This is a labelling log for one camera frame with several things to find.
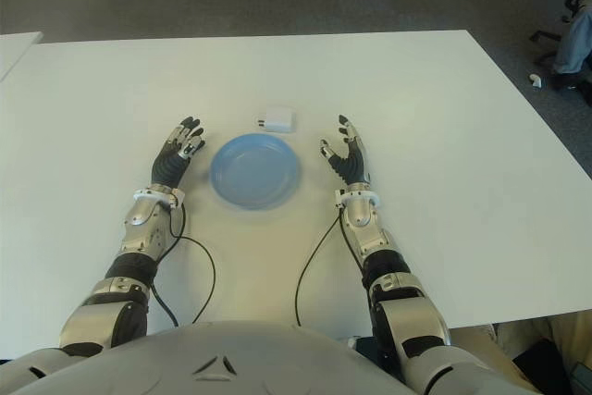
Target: blue plate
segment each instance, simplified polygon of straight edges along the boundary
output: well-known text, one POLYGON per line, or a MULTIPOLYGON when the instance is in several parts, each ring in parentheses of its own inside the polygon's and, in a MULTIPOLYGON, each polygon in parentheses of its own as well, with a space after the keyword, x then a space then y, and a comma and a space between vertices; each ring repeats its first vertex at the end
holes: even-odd
POLYGON ((294 193, 300 181, 300 163, 281 139, 245 134, 216 153, 210 175, 220 196, 256 210, 280 205, 294 193))

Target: power adapter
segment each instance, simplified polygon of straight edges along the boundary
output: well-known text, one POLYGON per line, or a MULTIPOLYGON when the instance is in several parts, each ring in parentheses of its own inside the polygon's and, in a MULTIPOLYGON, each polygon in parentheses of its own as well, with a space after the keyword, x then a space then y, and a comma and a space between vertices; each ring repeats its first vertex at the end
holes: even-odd
POLYGON ((265 131, 291 133, 294 131, 294 111, 286 106, 269 106, 257 124, 265 131))

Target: shoe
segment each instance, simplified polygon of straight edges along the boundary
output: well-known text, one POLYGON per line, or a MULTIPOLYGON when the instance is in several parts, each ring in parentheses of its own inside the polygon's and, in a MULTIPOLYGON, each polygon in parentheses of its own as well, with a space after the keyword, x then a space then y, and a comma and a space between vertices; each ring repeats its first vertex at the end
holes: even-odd
POLYGON ((577 84, 577 91, 584 96, 588 106, 592 106, 592 83, 582 80, 577 84))
POLYGON ((554 73, 551 76, 551 86, 555 90, 573 90, 580 83, 579 73, 554 73))

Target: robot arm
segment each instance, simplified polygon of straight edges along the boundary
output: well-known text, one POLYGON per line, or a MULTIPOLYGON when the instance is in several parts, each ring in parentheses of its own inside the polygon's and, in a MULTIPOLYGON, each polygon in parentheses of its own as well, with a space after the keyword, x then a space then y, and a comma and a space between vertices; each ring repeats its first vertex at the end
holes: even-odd
POLYGON ((346 117, 339 116, 339 123, 343 126, 339 132, 346 135, 348 157, 339 157, 325 140, 321 154, 347 185, 336 191, 336 204, 362 269, 385 370, 400 369, 405 383, 417 393, 531 393, 493 374, 470 353, 450 346, 442 315, 380 224, 380 202, 370 187, 361 138, 346 117), (480 392, 486 381, 487 389, 503 391, 480 392))
POLYGON ((199 124, 187 117, 166 140, 154 160, 152 185, 134 193, 113 264, 69 317, 59 349, 39 350, 2 365, 0 395, 146 334, 150 287, 170 245, 171 210, 184 197, 177 187, 191 157, 205 144, 199 124))

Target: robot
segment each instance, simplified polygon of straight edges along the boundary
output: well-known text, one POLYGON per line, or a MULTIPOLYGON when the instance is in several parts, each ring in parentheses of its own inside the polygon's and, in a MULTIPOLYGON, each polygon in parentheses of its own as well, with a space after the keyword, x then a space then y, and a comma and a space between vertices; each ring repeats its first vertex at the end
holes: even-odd
POLYGON ((206 322, 146 336, 150 288, 182 203, 179 182, 205 144, 200 120, 188 117, 156 157, 152 185, 134 194, 121 248, 64 325, 59 348, 1 365, 0 395, 534 393, 450 345, 438 309, 381 226, 360 135, 346 117, 339 123, 348 156, 324 140, 320 152, 345 182, 337 206, 362 270, 380 366, 297 326, 206 322))

